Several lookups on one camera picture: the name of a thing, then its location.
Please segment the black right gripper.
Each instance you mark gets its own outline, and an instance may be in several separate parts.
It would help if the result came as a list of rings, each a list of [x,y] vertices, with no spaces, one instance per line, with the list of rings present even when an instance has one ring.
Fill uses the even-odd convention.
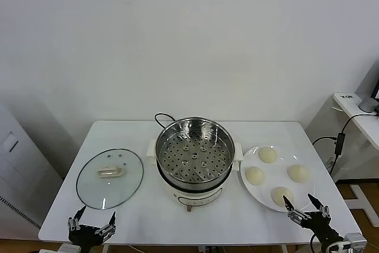
[[[282,196],[285,208],[288,212],[287,216],[290,220],[302,228],[310,229],[322,244],[332,244],[337,241],[343,241],[343,237],[329,225],[331,221],[329,207],[324,206],[321,201],[313,195],[308,194],[307,196],[311,204],[316,208],[316,211],[304,213],[297,210],[286,196]]]

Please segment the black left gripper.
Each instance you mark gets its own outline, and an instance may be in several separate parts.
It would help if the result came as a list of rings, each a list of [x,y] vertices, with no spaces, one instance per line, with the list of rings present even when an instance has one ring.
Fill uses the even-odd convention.
[[[68,218],[69,240],[77,246],[101,245],[105,241],[105,237],[112,236],[115,232],[116,212],[113,213],[107,225],[98,228],[94,226],[80,225],[79,221],[85,209],[86,206],[83,206],[83,208],[75,213],[74,217]]]

